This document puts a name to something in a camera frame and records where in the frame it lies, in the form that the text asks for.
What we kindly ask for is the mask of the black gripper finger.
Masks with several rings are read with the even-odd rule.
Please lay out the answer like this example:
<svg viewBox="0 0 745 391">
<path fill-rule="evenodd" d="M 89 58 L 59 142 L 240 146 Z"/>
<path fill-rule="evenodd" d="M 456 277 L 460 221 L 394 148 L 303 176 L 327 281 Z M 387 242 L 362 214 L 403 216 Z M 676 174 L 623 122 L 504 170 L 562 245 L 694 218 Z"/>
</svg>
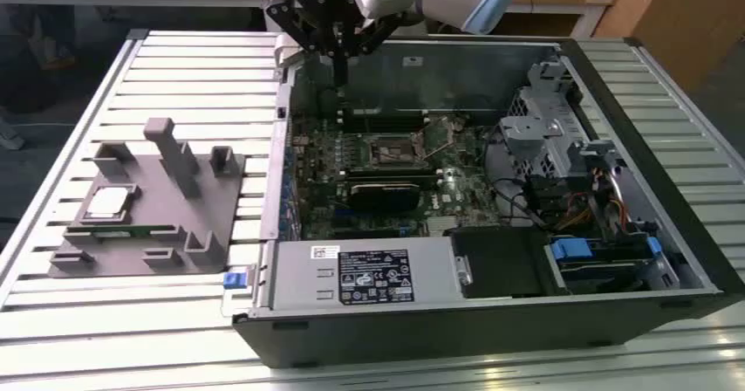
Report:
<svg viewBox="0 0 745 391">
<path fill-rule="evenodd" d="M 348 61 L 351 58 L 371 54 L 398 28 L 403 25 L 406 13 L 396 13 L 375 19 L 359 27 L 362 23 L 343 22 L 342 25 L 342 86 L 348 84 Z"/>
<path fill-rule="evenodd" d="M 270 18 L 311 53 L 327 56 L 332 62 L 334 84 L 342 87 L 342 45 L 336 34 L 323 34 L 302 17 L 296 0 L 271 0 L 266 8 Z"/>
</svg>

